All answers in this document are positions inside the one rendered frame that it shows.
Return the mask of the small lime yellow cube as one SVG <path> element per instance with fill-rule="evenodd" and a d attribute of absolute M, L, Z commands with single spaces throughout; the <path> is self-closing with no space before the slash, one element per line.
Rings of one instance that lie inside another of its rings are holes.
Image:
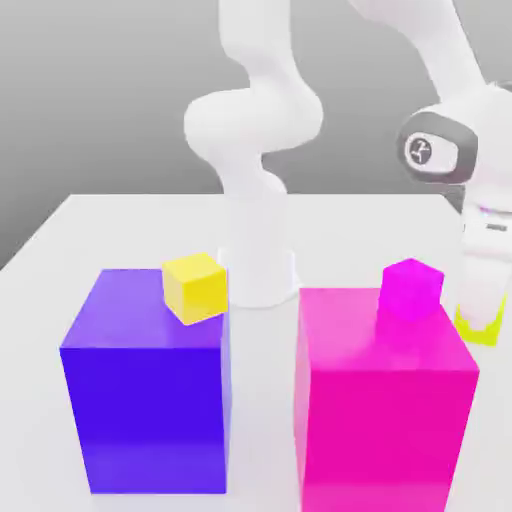
<path fill-rule="evenodd" d="M 483 330 L 473 329 L 470 326 L 469 321 L 463 317 L 460 307 L 457 307 L 455 311 L 454 325 L 461 339 L 468 343 L 495 346 L 500 334 L 506 302 L 507 295 L 504 295 L 496 318 Z"/>

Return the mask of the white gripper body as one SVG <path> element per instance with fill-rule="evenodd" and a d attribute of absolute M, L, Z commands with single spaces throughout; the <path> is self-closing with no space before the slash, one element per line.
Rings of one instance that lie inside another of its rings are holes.
<path fill-rule="evenodd" d="M 512 261 L 512 213 L 466 210 L 463 223 L 466 254 Z"/>

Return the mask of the small magenta cube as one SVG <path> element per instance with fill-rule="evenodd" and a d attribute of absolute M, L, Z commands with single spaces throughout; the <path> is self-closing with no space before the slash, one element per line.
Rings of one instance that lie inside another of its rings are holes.
<path fill-rule="evenodd" d="M 437 311 L 444 273 L 409 258 L 387 266 L 382 272 L 379 310 L 411 322 Z"/>

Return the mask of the large magenta box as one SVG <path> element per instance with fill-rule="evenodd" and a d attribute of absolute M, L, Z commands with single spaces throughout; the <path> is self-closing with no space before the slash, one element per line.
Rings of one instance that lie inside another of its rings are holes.
<path fill-rule="evenodd" d="M 379 295 L 299 294 L 300 512 L 445 512 L 479 369 L 443 308 L 406 322 Z"/>

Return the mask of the large violet blue box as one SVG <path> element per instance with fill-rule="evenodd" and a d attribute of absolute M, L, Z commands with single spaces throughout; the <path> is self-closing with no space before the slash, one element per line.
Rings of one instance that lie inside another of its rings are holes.
<path fill-rule="evenodd" d="M 94 494 L 223 494 L 229 317 L 183 324 L 157 269 L 106 269 L 60 347 Z"/>

